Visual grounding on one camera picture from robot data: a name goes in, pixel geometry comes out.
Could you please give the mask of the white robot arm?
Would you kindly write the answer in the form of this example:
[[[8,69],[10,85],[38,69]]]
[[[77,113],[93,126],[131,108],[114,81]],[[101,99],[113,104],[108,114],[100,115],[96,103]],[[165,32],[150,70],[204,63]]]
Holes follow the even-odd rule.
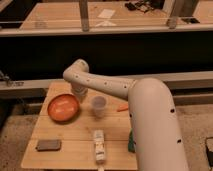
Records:
[[[83,59],[63,78],[77,96],[93,89],[128,102],[138,171],[189,171],[174,100],[164,82],[91,74]]]

